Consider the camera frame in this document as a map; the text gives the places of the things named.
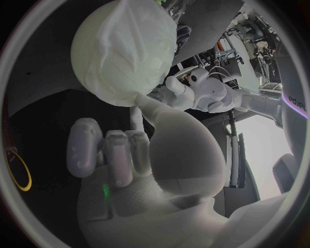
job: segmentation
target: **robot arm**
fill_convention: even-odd
[[[231,109],[253,111],[275,120],[282,127],[281,100],[252,95],[244,89],[232,89],[209,72],[198,68],[191,74],[190,87],[183,85],[174,76],[166,80],[166,86],[150,96],[178,110],[195,109],[209,113],[222,113]]]

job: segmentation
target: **white robot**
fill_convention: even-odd
[[[71,128],[67,166],[83,178],[77,214],[91,247],[224,247],[228,240],[237,247],[283,202],[286,194],[242,207],[229,219],[213,210],[212,197],[225,183],[224,156],[208,129],[183,110],[252,110],[282,126],[282,101],[233,90],[208,75],[194,70],[191,87],[168,77],[152,95],[159,101],[137,95],[137,107],[155,127],[151,141],[142,130],[103,138],[87,118]]]

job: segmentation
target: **purple light strip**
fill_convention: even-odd
[[[309,119],[309,117],[303,113],[302,111],[300,111],[297,107],[295,107],[294,105],[292,105],[287,98],[284,96],[284,93],[282,92],[282,99],[283,101],[289,106],[291,107],[293,110],[295,110],[298,114],[301,114],[303,117],[305,117],[306,119]]]

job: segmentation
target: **yellow ring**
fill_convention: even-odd
[[[16,181],[16,179],[15,179],[15,177],[13,176],[13,173],[12,173],[12,171],[11,171],[11,168],[10,168],[10,165],[9,165],[9,162],[8,162],[7,154],[6,154],[6,152],[4,152],[4,153],[5,153],[5,161],[6,161],[7,165],[8,165],[8,168],[9,168],[9,171],[10,171],[10,174],[11,174],[11,177],[13,178],[13,181],[15,182],[15,184],[17,185],[17,187],[20,188],[20,190],[22,190],[22,191],[28,191],[28,190],[30,190],[31,185],[32,185],[31,175],[30,175],[30,172],[29,172],[29,170],[28,170],[28,167],[27,167],[26,163],[24,162],[24,160],[23,160],[16,152],[14,152],[14,151],[12,151],[12,150],[10,150],[10,152],[13,152],[13,153],[15,154],[15,156],[18,157],[19,160],[23,163],[23,165],[24,165],[24,167],[25,167],[25,169],[26,169],[26,171],[27,171],[28,178],[29,178],[28,185],[27,185],[26,187],[21,187],[21,186],[17,183],[17,181]]]

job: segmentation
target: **black floor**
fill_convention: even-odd
[[[103,135],[129,130],[129,108],[109,105],[91,93],[66,90],[41,99],[10,118],[19,155],[33,179],[21,192],[35,216],[69,246],[89,247],[78,226],[76,203],[81,180],[66,168],[70,127],[82,117],[95,119]]]

